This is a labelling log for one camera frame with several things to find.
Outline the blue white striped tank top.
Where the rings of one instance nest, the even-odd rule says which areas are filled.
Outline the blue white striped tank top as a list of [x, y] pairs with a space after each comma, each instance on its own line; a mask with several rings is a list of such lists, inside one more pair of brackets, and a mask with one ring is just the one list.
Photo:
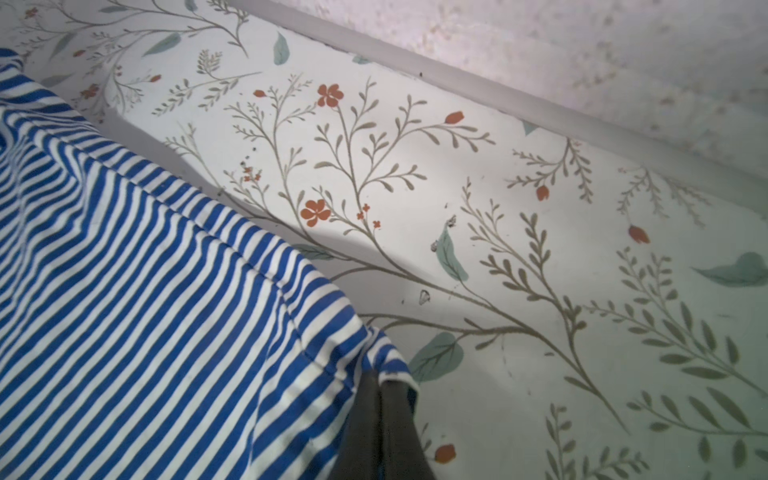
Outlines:
[[297, 249], [1, 53], [1, 475], [319, 479], [400, 352]]

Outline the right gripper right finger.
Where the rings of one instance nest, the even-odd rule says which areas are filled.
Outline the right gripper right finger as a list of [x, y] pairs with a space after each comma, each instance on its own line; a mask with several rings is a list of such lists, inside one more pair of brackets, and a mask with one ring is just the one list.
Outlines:
[[395, 381], [380, 388], [383, 478], [435, 480], [414, 425], [409, 391], [407, 384]]

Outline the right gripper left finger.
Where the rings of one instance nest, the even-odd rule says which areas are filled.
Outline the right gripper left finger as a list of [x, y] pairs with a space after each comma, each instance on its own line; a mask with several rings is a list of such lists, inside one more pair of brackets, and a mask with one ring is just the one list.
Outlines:
[[361, 375], [329, 479], [378, 479], [380, 463], [380, 386], [378, 372], [371, 370]]

